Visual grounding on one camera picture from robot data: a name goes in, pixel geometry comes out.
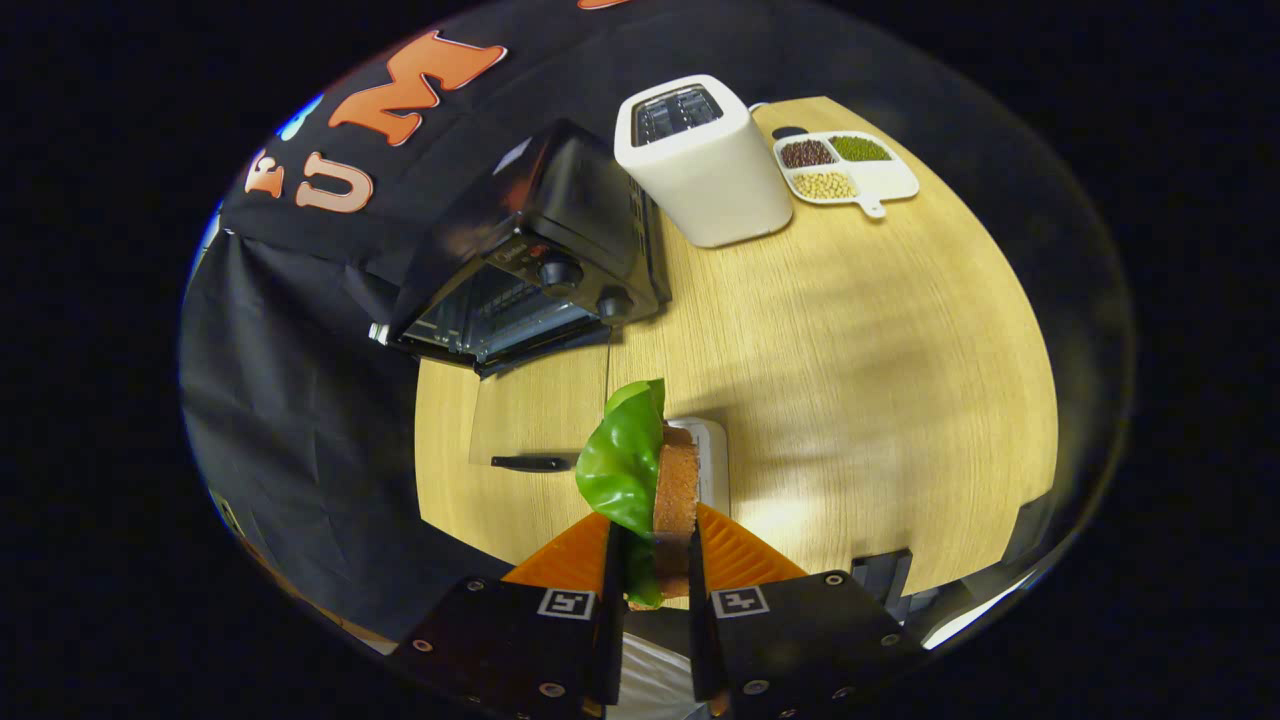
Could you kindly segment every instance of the sandwich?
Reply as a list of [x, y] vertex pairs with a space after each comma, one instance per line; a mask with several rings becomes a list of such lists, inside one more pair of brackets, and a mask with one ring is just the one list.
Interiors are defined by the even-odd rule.
[[663, 420], [663, 380], [618, 388], [577, 459], [579, 492], [630, 530], [623, 588], [632, 610], [689, 596], [689, 543], [698, 514], [698, 448]]

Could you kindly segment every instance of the orange gripper pad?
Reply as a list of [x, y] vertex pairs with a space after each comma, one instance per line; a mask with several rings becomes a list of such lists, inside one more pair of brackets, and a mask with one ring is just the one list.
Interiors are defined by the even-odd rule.
[[750, 530], [701, 502], [698, 503], [698, 530], [703, 538], [707, 592], [777, 583], [809, 574]]
[[608, 541], [609, 519], [591, 512], [556, 536], [502, 579], [522, 585], [600, 594], [604, 589]]

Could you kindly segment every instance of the green lettuce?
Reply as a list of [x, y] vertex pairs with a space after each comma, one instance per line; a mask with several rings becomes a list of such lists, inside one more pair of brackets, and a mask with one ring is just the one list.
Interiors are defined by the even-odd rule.
[[653, 503], [662, 451], [663, 380], [618, 388], [577, 457], [577, 489], [593, 510], [631, 530], [623, 543], [625, 588], [636, 603], [662, 605], [653, 561]]

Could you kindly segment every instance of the white cloth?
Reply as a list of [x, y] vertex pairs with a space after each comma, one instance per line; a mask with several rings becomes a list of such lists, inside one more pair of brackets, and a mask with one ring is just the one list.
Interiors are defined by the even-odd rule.
[[687, 657], [622, 634], [622, 683], [609, 720], [685, 720], [704, 706], [694, 700]]

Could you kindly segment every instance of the bread slice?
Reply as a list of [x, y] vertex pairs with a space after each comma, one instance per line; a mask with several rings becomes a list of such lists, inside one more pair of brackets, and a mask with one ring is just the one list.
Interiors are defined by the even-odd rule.
[[[687, 430], [682, 432], [685, 436], [689, 434]], [[675, 436], [672, 439], [682, 439], [676, 433], [671, 434]], [[698, 447], [690, 436], [686, 443], [662, 446], [658, 456], [658, 492], [653, 506], [654, 564], [658, 582], [684, 577], [685, 596], [689, 594], [689, 542], [694, 537], [696, 521]]]

